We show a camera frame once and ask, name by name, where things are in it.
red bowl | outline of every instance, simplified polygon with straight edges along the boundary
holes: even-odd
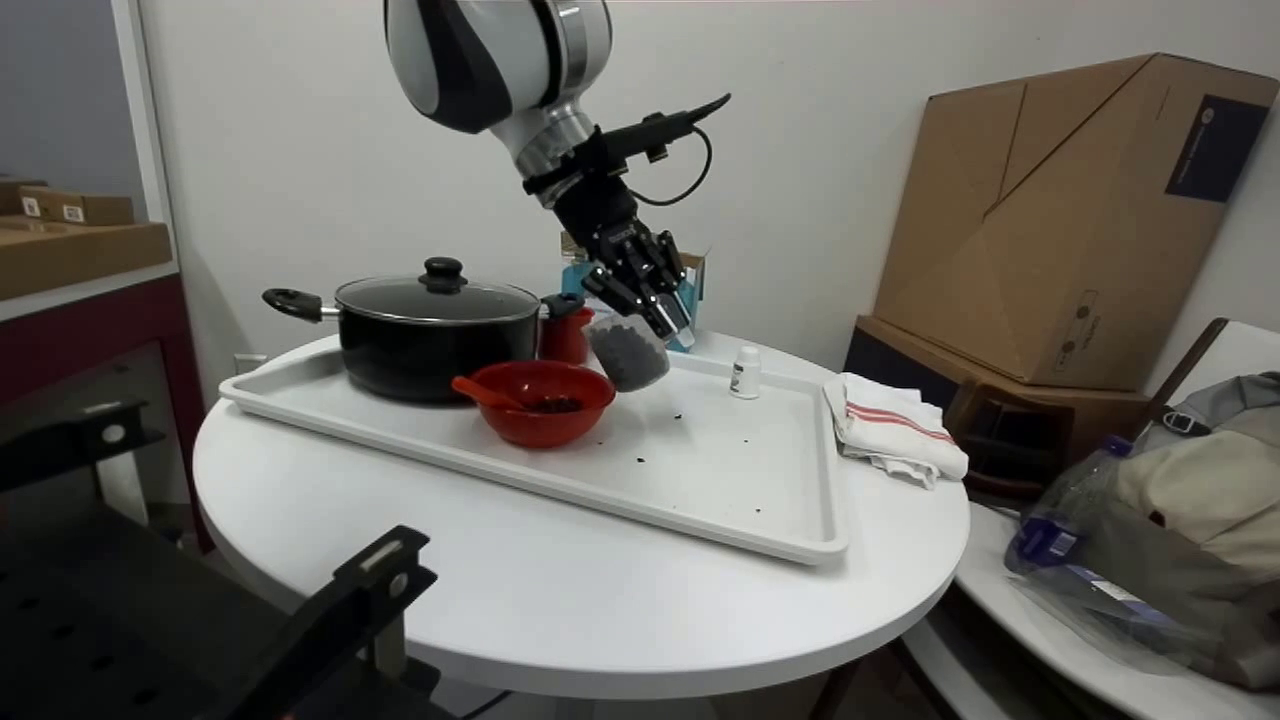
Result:
[[[610,375],[579,366],[562,366],[562,362],[487,366],[474,382],[503,397],[517,397],[526,406],[543,406],[543,409],[481,406],[481,415],[487,419],[487,429],[496,429],[496,437],[517,450],[564,450],[590,437],[616,397]]]

cardboard box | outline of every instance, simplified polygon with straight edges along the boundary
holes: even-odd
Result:
[[[24,189],[35,189],[43,181],[28,177],[0,177],[0,217],[24,217]]]
[[[1034,415],[1054,419],[1066,437],[1054,437],[1058,444],[1058,469],[1088,456],[1107,437],[1133,437],[1149,412],[1151,402],[1140,393],[1088,393],[1088,390],[1030,390],[1011,385],[1009,375],[974,366],[958,354],[945,354],[904,328],[893,328],[875,316],[858,319],[858,338],[850,348],[850,373],[873,375],[879,385],[919,390],[925,402],[945,409],[947,432],[963,444],[963,437],[981,437],[991,429],[977,429],[977,406],[996,402],[1006,409],[1019,406],[1025,429],[1011,432],[1037,432],[1030,429]]]
[[[56,226],[133,226],[133,197],[93,197],[65,189],[24,189],[24,217]]]
[[[1140,390],[1271,100],[1179,55],[932,98],[875,316],[1019,385]]]
[[[0,217],[0,301],[169,264],[166,226],[43,226]]]

white wall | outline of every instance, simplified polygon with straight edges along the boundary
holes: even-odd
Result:
[[[112,3],[0,0],[0,171],[144,208]]]
[[[155,103],[205,366],[318,338],[269,283],[336,289],[456,252],[474,277],[556,283],[556,221],[496,140],[420,121],[398,87],[378,0],[147,0]],[[1275,0],[614,0],[616,55],[590,112],[626,125],[738,92],[718,171],[649,213],[713,258],[708,328],[842,366],[873,305],[930,92],[1137,52],[1280,75]],[[638,189],[675,189],[696,146]],[[1177,344],[1233,313],[1280,328],[1280,140],[1238,202]]]

